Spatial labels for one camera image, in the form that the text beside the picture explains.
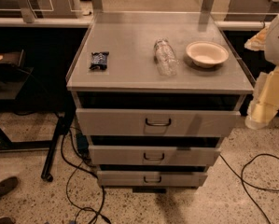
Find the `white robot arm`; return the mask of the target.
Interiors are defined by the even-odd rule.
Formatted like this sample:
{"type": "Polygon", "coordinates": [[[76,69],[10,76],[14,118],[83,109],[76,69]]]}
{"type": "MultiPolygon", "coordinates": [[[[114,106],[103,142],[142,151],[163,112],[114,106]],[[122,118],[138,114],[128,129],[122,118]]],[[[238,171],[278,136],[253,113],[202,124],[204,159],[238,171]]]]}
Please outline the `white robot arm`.
{"type": "Polygon", "coordinates": [[[264,51],[265,60],[274,64],[269,73],[261,72],[247,109],[245,125],[253,130],[266,127],[279,110],[279,13],[268,27],[263,28],[244,44],[246,49],[264,51]]]}

